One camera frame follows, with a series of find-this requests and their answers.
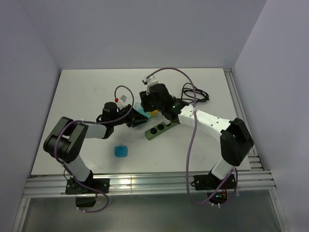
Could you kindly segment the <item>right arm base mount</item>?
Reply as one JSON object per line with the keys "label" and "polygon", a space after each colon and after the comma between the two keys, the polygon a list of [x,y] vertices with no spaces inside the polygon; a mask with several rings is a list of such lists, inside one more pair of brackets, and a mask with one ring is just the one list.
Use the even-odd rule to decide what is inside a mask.
{"label": "right arm base mount", "polygon": [[194,175],[194,180],[190,183],[196,191],[215,190],[221,183],[222,185],[216,193],[209,199],[211,206],[220,208],[227,204],[237,195],[239,175],[238,172],[230,174],[227,180],[219,180],[213,174]]}

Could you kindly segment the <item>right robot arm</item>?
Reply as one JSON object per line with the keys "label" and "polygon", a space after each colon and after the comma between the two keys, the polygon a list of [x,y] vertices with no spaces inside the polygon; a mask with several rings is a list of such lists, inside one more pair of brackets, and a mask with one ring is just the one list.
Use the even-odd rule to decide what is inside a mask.
{"label": "right robot arm", "polygon": [[169,94],[164,84],[155,84],[146,91],[140,92],[141,106],[144,111],[158,110],[165,119],[201,130],[220,143],[221,158],[216,162],[209,176],[213,188],[220,188],[226,176],[234,168],[240,166],[254,145],[244,121],[219,118],[201,110],[197,110],[179,98]]}

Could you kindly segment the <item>teal triangular power strip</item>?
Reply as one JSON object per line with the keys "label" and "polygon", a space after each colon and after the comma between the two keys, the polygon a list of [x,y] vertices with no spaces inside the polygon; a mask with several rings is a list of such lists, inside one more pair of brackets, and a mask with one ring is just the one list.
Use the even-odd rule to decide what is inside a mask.
{"label": "teal triangular power strip", "polygon": [[134,109],[147,118],[151,118],[151,114],[149,112],[145,112],[140,102],[135,103]]}

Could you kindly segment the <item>blue plug adapter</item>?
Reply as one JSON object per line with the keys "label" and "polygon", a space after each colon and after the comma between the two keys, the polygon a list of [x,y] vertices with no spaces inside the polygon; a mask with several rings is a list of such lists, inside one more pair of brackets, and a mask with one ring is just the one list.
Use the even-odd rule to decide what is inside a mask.
{"label": "blue plug adapter", "polygon": [[126,145],[120,144],[115,146],[114,155],[117,158],[124,158],[128,156],[128,147]]}

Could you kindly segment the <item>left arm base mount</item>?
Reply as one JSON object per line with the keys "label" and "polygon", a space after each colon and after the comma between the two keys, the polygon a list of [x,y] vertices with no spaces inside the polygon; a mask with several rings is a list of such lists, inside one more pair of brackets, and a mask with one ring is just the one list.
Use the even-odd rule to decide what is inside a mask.
{"label": "left arm base mount", "polygon": [[[96,213],[104,210],[109,204],[110,179],[109,178],[95,178],[89,183],[78,182],[72,178],[67,180],[65,189],[66,195],[75,195],[75,205],[78,210],[85,213]],[[98,195],[101,194],[106,198],[106,203],[99,209],[92,209],[96,202]]]}

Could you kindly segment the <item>yellow cube socket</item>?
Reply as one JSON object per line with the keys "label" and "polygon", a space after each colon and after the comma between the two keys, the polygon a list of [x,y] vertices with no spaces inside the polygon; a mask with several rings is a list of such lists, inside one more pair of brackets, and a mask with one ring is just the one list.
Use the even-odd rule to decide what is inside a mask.
{"label": "yellow cube socket", "polygon": [[149,114],[150,114],[151,117],[154,117],[154,116],[157,115],[158,113],[159,113],[158,110],[154,110],[154,111],[150,112]]}

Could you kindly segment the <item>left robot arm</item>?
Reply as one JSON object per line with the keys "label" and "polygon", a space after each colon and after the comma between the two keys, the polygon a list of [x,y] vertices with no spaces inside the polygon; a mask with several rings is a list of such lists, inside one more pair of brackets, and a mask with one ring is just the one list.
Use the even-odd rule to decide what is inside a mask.
{"label": "left robot arm", "polygon": [[120,109],[116,103],[107,102],[95,122],[61,117],[44,141],[43,149],[77,179],[81,192],[89,193],[94,187],[93,173],[79,155],[84,140],[107,139],[118,125],[134,128],[147,121],[148,117],[130,104]]}

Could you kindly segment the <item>green power strip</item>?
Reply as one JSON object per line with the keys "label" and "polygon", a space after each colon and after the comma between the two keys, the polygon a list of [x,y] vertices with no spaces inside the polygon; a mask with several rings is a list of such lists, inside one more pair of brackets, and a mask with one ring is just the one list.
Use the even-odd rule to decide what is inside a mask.
{"label": "green power strip", "polygon": [[177,122],[169,121],[166,119],[160,122],[159,124],[151,127],[150,129],[146,130],[144,136],[148,141],[150,141],[156,138],[157,136],[167,132],[168,130],[174,128],[177,125],[178,125]]}

